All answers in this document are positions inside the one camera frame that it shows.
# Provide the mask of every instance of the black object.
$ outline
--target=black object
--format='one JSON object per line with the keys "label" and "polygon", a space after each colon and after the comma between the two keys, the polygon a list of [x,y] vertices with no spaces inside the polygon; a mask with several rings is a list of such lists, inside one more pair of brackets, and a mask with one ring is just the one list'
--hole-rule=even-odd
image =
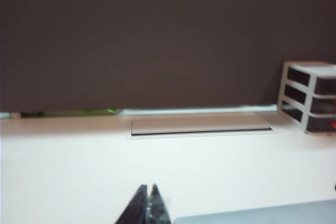
{"label": "black object", "polygon": [[171,224],[168,211],[155,184],[153,185],[151,195],[148,197],[146,224]]}
{"label": "black object", "polygon": [[115,224],[145,224],[147,185],[141,185]]}
{"label": "black object", "polygon": [[158,187],[147,197],[147,185],[140,186],[115,224],[171,224]]}

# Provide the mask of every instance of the slot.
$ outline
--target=slot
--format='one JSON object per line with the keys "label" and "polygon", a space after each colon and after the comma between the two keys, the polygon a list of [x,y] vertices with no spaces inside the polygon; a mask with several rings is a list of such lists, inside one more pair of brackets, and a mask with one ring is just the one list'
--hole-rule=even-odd
{"label": "slot", "polygon": [[221,130],[221,131],[183,131],[183,132],[155,132],[155,133],[132,133],[132,136],[153,136],[153,135],[179,135],[179,134],[201,134],[201,133],[237,133],[237,132],[262,132],[273,131],[271,127],[264,129],[244,129],[244,130]]}
{"label": "slot", "polygon": [[298,110],[294,106],[290,105],[289,103],[282,101],[281,106],[282,111],[284,111],[287,115],[291,116],[295,120],[301,122],[302,120],[302,111]]}
{"label": "slot", "polygon": [[289,85],[286,85],[285,95],[301,104],[305,104],[306,94]]}
{"label": "slot", "polygon": [[309,117],[307,124],[308,132],[336,132],[334,127],[336,118],[313,118]]}
{"label": "slot", "polygon": [[336,95],[336,79],[317,78],[315,94]]}
{"label": "slot", "polygon": [[296,81],[302,85],[308,86],[310,75],[293,68],[288,68],[287,79]]}
{"label": "slot", "polygon": [[255,113],[190,115],[132,121],[131,134],[167,135],[214,132],[269,131],[270,125]]}
{"label": "slot", "polygon": [[316,114],[336,114],[336,99],[313,98],[310,112]]}

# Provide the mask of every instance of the white desk surface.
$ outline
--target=white desk surface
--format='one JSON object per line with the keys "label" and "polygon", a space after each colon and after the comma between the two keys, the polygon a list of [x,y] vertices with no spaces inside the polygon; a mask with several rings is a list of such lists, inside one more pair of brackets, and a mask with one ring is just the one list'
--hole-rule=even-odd
{"label": "white desk surface", "polygon": [[126,116],[2,120],[1,221],[111,224],[152,183],[172,221],[336,199],[336,135],[259,115],[274,132],[131,138]]}

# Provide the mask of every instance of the cubicle partition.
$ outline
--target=cubicle partition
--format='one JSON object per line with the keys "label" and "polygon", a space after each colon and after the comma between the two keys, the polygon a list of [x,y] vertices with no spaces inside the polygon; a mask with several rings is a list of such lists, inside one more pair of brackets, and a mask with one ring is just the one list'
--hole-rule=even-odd
{"label": "cubicle partition", "polygon": [[274,104],[336,0],[0,0],[1,111]]}

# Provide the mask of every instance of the white drawer unit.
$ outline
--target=white drawer unit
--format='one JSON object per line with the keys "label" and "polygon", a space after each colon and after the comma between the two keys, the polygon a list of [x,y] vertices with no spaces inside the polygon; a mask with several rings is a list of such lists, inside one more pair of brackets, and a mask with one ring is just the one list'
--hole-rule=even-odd
{"label": "white drawer unit", "polygon": [[336,132],[336,65],[285,62],[278,113],[306,133]]}

